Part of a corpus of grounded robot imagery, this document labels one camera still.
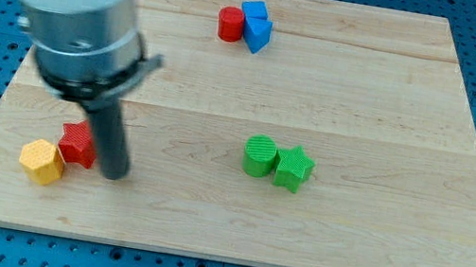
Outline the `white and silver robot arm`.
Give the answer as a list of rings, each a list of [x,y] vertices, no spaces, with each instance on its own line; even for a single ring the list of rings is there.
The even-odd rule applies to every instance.
[[[117,103],[153,68],[134,0],[20,0],[42,79],[59,98]]]

